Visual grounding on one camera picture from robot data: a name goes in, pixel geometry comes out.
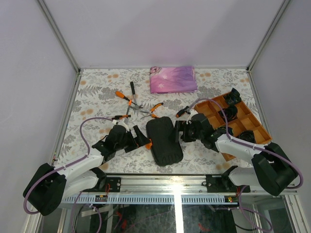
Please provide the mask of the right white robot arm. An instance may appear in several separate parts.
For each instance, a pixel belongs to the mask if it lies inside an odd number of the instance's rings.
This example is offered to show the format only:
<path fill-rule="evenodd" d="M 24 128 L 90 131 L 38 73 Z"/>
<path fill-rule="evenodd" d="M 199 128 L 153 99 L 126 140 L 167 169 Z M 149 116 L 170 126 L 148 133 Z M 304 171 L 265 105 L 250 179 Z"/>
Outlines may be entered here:
<path fill-rule="evenodd" d="M 230 135 L 227 126 L 213 129 L 204 114 L 176 121 L 172 138 L 184 142 L 199 140 L 209 150 L 230 154 L 251 164 L 251 167 L 236 167 L 222 178 L 222 187 L 229 192 L 241 185 L 256 185 L 270 195 L 277 196 L 288 189 L 298 176 L 297 170 L 278 144 L 265 146 L 247 142 Z"/>

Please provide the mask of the large black orange screwdriver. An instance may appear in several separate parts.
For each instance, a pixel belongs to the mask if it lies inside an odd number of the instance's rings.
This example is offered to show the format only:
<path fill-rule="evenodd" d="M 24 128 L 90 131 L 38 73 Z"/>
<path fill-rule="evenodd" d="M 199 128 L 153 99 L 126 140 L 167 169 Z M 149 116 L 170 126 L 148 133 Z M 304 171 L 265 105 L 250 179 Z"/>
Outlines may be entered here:
<path fill-rule="evenodd" d="M 185 108 L 179 110 L 179 111 L 176 113 L 175 117 L 176 117 L 176 118 L 179 118 L 179 117 L 181 117 L 181 116 L 184 115 L 184 114 L 190 115 L 190 112 L 191 112 L 191 108 L 190 108 L 189 106 L 186 106 Z"/>

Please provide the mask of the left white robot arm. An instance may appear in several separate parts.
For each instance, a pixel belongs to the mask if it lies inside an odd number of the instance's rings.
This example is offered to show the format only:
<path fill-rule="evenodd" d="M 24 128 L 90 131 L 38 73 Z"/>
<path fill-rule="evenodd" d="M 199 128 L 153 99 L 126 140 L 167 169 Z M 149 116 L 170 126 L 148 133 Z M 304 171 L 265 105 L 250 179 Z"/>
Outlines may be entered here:
<path fill-rule="evenodd" d="M 51 214 L 63 199 L 82 191 L 102 191 L 107 188 L 106 174 L 100 166 L 112 158 L 116 152 L 131 152 L 142 146 L 149 147 L 148 139 L 134 126 L 135 136 L 124 125 L 115 125 L 109 134 L 95 143 L 86 155 L 79 156 L 65 164 L 51 166 L 42 164 L 23 192 L 25 212 L 31 204 L 43 216 Z"/>

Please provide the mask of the black plastic tool case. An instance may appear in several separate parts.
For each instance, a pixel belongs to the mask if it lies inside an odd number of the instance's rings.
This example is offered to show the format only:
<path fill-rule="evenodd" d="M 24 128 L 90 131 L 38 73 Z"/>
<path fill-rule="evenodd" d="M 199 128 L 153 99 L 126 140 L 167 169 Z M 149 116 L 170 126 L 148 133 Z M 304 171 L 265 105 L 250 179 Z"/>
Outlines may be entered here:
<path fill-rule="evenodd" d="M 150 150 L 158 166 L 176 164 L 183 159 L 180 143 L 172 138 L 174 126 L 169 117 L 163 116 L 148 121 L 146 132 L 152 143 Z"/>

